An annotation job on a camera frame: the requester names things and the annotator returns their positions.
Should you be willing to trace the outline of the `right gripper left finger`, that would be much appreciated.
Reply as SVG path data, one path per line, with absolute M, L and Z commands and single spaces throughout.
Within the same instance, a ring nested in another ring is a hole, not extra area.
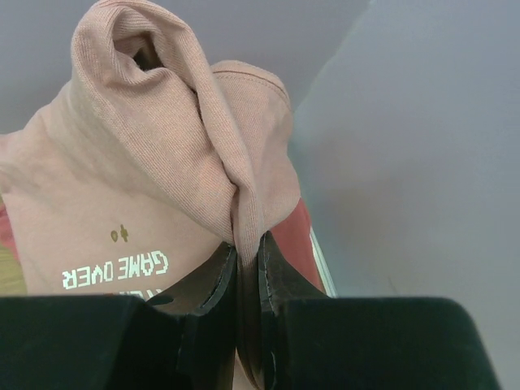
M 4 389 L 229 389 L 236 250 L 220 245 L 148 301 L 124 295 L 5 297 Z

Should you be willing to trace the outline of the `dusty pink t shirt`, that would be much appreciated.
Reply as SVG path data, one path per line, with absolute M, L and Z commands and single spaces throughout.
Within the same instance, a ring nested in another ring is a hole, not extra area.
M 236 248 L 237 351 L 263 388 L 262 236 L 300 200 L 293 114 L 274 74 L 209 64 L 193 30 L 148 1 L 100 1 L 71 40 L 71 79 L 1 138 L 1 194 L 31 295 L 148 300 Z

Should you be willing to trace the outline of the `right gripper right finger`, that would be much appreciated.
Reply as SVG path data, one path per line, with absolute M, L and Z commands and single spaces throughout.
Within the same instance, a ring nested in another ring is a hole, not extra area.
M 271 234 L 237 247 L 237 352 L 256 389 L 498 389 L 474 320 L 445 297 L 329 297 Z

